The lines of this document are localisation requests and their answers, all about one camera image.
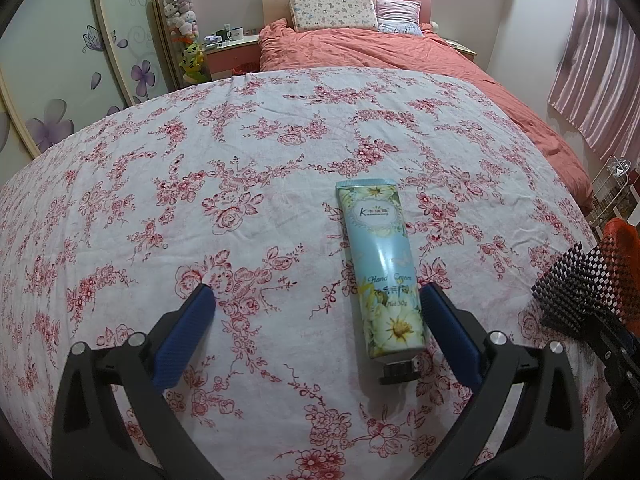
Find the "purple flower decal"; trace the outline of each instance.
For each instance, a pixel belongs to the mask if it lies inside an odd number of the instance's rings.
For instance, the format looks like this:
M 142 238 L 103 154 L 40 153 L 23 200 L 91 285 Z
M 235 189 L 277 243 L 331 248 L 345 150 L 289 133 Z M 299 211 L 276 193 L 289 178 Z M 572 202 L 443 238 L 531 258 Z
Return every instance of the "purple flower decal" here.
M 66 102 L 62 99 L 52 99 L 44 110 L 44 122 L 39 119 L 29 119 L 25 122 L 27 130 L 41 152 L 44 153 L 74 132 L 73 121 L 62 120 L 65 112 Z
M 131 67 L 131 78 L 133 81 L 138 81 L 136 86 L 136 94 L 140 97 L 146 96 L 146 86 L 153 86 L 156 84 L 156 75 L 153 72 L 149 72 L 151 69 L 151 63 L 146 59 L 142 61 L 142 67 L 134 65 Z
M 4 149 L 8 138 L 9 114 L 7 112 L 0 112 L 0 152 Z
M 140 99 L 138 99 L 136 96 L 133 96 L 133 102 L 135 102 L 135 104 L 139 105 L 142 101 Z M 119 106 L 112 106 L 107 110 L 107 115 L 109 116 L 111 114 L 116 114 L 120 111 L 120 107 Z
M 82 39 L 84 40 L 84 45 L 85 45 L 85 47 L 82 49 L 83 52 L 86 52 L 87 49 L 96 50 L 98 52 L 102 52 L 104 50 L 104 43 L 102 42 L 102 34 L 100 34 L 100 31 L 97 28 L 95 28 L 93 25 L 86 26 L 86 34 L 82 35 Z M 111 41 L 113 41 L 113 43 L 116 43 L 115 30 L 111 33 Z M 128 44 L 129 44 L 129 41 L 120 40 L 118 43 L 116 43 L 116 46 L 119 46 L 120 48 L 125 48 Z
M 101 79 L 102 75 L 100 72 L 94 72 L 94 75 L 91 77 L 91 90 L 95 90 L 95 88 L 100 84 Z

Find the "red basket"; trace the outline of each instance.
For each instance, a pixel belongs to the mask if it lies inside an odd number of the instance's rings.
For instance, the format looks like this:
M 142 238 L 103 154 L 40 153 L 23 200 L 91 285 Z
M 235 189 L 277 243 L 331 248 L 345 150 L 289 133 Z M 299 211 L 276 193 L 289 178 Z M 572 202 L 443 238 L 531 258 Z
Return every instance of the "red basket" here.
M 234 69 L 231 71 L 232 75 L 244 75 L 248 74 L 249 72 L 260 72 L 260 63 L 242 63 L 242 65 L 234 67 Z

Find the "red bedding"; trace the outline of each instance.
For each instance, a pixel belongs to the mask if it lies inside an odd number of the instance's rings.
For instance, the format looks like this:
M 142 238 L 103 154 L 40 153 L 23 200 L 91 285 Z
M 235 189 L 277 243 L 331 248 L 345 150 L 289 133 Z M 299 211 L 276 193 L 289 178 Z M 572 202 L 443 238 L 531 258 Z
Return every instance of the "red bedding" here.
M 260 33 L 260 70 L 370 66 L 417 70 L 468 81 L 496 103 L 536 145 L 582 212 L 591 211 L 591 182 L 569 145 L 504 86 L 431 32 L 429 25 L 421 27 L 422 38 L 354 28 L 294 32 L 286 20 L 277 20 Z

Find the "tube cap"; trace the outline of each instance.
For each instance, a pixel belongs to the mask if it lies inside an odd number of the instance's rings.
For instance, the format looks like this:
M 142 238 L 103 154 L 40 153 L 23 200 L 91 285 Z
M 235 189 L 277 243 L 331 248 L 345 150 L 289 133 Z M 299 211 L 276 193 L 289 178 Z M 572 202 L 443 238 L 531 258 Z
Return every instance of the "tube cap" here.
M 380 384 L 399 384 L 417 381 L 420 372 L 415 369 L 413 361 L 400 361 L 391 363 L 383 368 L 383 377 L 380 377 Z

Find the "small bottle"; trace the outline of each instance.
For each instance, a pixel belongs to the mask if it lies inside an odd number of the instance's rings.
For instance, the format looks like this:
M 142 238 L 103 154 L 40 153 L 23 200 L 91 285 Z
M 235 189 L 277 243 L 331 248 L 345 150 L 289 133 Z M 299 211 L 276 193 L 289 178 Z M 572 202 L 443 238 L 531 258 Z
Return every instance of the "small bottle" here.
M 426 348 L 429 332 L 396 183 L 345 180 L 335 187 L 349 235 L 367 354 L 385 365 L 381 384 L 416 380 L 420 373 L 413 358 Z

